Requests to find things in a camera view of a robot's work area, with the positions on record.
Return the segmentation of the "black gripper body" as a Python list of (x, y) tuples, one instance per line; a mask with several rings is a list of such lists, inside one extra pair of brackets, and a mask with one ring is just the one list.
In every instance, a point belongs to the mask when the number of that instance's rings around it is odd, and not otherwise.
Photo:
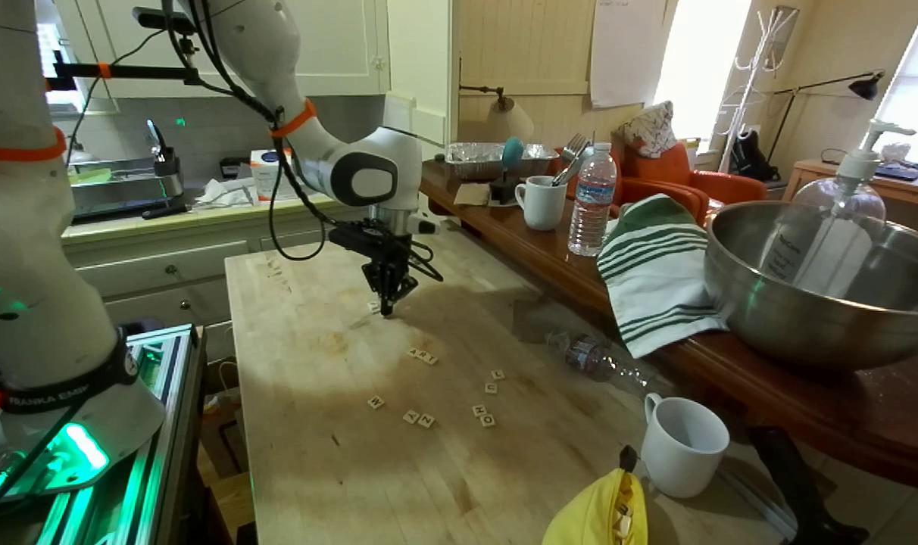
[(410, 239), (387, 233), (371, 220), (340, 220), (331, 243), (366, 258), (364, 276), (371, 290), (395, 295), (395, 288), (410, 276)]

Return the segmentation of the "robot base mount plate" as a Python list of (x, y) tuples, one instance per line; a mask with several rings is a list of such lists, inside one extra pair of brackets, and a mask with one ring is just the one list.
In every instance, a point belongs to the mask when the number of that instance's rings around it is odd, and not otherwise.
[(190, 472), (200, 363), (190, 328), (127, 338), (140, 382), (159, 404), (159, 427), (127, 453), (66, 421), (25, 474), (19, 451), (0, 468), (0, 545), (162, 545), (174, 539), (180, 487)]

